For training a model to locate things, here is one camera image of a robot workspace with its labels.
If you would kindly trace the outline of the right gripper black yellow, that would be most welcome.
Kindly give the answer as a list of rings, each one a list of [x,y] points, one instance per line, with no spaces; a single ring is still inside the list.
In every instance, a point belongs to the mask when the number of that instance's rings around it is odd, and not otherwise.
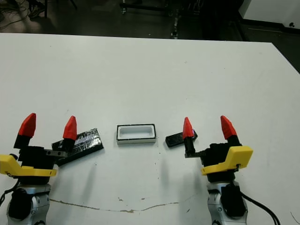
[[[253,150],[240,146],[235,128],[225,116],[220,117],[221,128],[227,143],[212,143],[209,148],[196,152],[193,144],[194,131],[188,117],[184,119],[183,141],[186,158],[200,158],[201,174],[209,182],[230,182],[235,179],[234,173],[247,167]]]

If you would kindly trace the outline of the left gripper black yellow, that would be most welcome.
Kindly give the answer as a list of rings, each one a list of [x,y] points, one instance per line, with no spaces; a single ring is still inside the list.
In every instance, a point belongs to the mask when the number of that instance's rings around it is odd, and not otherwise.
[[[18,179],[21,184],[47,184],[56,176],[54,165],[66,152],[71,152],[77,139],[77,122],[71,116],[65,126],[62,147],[64,151],[47,150],[43,147],[28,146],[36,129],[36,114],[31,113],[21,124],[14,148],[22,148],[19,155],[0,156],[0,173]]]

